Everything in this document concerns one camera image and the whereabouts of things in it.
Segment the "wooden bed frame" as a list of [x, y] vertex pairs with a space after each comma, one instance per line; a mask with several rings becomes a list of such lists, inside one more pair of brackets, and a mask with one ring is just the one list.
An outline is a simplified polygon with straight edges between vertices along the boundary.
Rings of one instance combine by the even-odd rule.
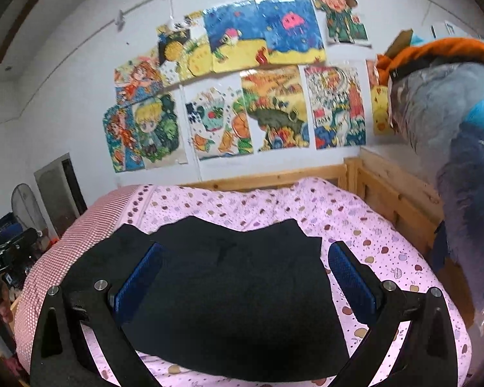
[[474, 318], [460, 266], [446, 260], [435, 271], [435, 231], [442, 203], [429, 185], [371, 149], [279, 149], [217, 158], [189, 167], [184, 186], [210, 191], [275, 191], [281, 217], [332, 243], [344, 241], [384, 280], [422, 292], [439, 283], [466, 327]]

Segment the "red haired elf drawing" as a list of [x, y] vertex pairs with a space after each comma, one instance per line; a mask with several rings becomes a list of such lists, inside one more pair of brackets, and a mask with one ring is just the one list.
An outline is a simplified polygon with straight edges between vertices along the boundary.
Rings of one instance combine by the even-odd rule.
[[312, 0], [317, 10], [325, 13], [327, 39], [330, 44], [370, 46], [367, 30], [355, 12], [357, 0]]

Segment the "orange fruit teapot drawing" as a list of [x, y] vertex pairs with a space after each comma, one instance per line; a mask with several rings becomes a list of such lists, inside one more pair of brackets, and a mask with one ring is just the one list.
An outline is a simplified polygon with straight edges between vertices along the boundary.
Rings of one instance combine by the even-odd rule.
[[225, 86], [200, 91], [185, 104], [199, 161], [253, 154], [242, 90]]

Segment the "blond anime character drawing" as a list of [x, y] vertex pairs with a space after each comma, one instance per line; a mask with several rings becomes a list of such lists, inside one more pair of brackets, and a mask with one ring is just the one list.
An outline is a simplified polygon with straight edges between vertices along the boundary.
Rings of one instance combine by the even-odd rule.
[[117, 173], [186, 164], [176, 101], [160, 94], [103, 116], [106, 143]]

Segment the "grey wall panel box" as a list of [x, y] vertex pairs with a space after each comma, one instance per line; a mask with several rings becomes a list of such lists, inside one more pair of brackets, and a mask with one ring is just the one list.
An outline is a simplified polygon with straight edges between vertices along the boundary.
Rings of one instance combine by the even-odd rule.
[[70, 154], [59, 156], [34, 173], [55, 234], [62, 235], [87, 211]]

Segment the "orange blanket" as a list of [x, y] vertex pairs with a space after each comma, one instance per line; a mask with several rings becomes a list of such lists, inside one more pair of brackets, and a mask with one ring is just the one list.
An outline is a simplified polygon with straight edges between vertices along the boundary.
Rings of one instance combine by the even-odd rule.
[[484, 64], [484, 41], [477, 38], [441, 38], [421, 45], [407, 45], [392, 55], [379, 55], [378, 82], [385, 86], [394, 70], [414, 61], [438, 57]]

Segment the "blue sea yellow beach painting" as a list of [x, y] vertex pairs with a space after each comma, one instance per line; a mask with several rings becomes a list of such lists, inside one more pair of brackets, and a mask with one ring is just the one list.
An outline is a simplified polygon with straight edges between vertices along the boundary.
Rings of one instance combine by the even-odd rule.
[[265, 65], [325, 61], [310, 0], [239, 0], [194, 11], [157, 29], [164, 86]]

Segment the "red haired girl drawing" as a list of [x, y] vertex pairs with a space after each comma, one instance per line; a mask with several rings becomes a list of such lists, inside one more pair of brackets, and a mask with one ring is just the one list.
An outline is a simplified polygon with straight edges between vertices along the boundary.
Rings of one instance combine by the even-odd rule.
[[157, 48], [142, 53], [116, 67], [113, 73], [116, 104], [131, 106], [158, 94], [163, 89]]

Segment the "large black coat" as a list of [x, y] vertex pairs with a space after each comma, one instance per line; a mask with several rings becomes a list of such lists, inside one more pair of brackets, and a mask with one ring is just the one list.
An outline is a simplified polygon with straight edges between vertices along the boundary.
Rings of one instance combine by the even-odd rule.
[[162, 246], [162, 267], [122, 325], [135, 350], [192, 371], [252, 382], [334, 376], [349, 353], [322, 239], [287, 219], [239, 232], [196, 217], [144, 233], [125, 224], [90, 248], [62, 286], [80, 287], [87, 267]]

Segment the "yellow bear duck drawing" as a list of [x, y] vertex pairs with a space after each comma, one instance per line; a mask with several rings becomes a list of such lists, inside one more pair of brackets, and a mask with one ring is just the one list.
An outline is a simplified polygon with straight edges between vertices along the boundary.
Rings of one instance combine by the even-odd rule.
[[378, 82], [379, 77], [376, 61], [373, 59], [366, 59], [365, 63], [371, 93], [373, 134], [376, 136], [395, 135], [396, 131], [393, 128], [389, 117], [388, 87], [381, 86]]

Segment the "pink patterned bed quilt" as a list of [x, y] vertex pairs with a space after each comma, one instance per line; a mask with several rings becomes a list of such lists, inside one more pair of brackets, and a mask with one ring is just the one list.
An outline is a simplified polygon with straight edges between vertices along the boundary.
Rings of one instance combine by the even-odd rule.
[[[284, 189], [247, 193], [131, 185], [99, 198], [41, 256], [26, 279], [15, 312], [16, 352], [22, 367], [30, 372], [35, 326], [46, 292], [63, 280], [82, 254], [122, 224], [132, 224], [144, 233], [152, 233], [165, 224], [192, 215], [238, 231], [255, 230], [293, 218], [307, 235], [323, 238], [322, 262], [327, 273], [330, 273], [326, 259], [328, 247], [333, 240], [342, 240], [381, 280], [393, 280], [398, 287], [411, 292], [440, 288], [449, 307], [456, 341], [457, 386], [463, 386], [472, 358], [469, 335], [457, 307], [429, 270], [429, 264], [389, 221], [364, 201], [316, 177], [301, 179]], [[330, 275], [329, 280], [351, 355], [364, 339], [367, 328], [350, 311], [335, 278]], [[329, 386], [335, 378], [266, 384], [246, 382], [206, 375], [157, 356], [137, 353], [162, 386]]]

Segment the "grey electric fan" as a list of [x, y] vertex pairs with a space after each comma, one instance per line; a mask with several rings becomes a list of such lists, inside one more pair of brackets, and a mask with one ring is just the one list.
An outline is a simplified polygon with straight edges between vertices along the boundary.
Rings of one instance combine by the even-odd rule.
[[48, 234], [48, 226], [35, 194], [27, 184], [19, 184], [14, 188], [11, 195], [11, 209], [23, 229], [34, 228], [44, 235]]

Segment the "black hill landscape drawing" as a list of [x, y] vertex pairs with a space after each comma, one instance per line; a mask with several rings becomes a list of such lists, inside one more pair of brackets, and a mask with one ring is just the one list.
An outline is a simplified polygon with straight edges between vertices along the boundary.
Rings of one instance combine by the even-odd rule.
[[299, 67], [252, 69], [240, 79], [247, 113], [260, 131], [258, 150], [307, 148], [308, 115]]

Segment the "2024 dragon drawing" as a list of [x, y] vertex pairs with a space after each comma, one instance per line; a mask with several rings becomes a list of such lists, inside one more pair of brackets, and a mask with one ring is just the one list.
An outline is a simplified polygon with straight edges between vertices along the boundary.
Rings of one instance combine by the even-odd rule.
[[304, 69], [316, 148], [366, 143], [365, 106], [358, 69], [351, 63]]

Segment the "bagged blue grey bedding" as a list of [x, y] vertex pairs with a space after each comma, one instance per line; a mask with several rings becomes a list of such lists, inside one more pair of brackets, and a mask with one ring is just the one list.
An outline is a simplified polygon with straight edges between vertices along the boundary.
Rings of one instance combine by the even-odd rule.
[[484, 312], [484, 64], [437, 59], [390, 81], [392, 120], [441, 198], [449, 254]]

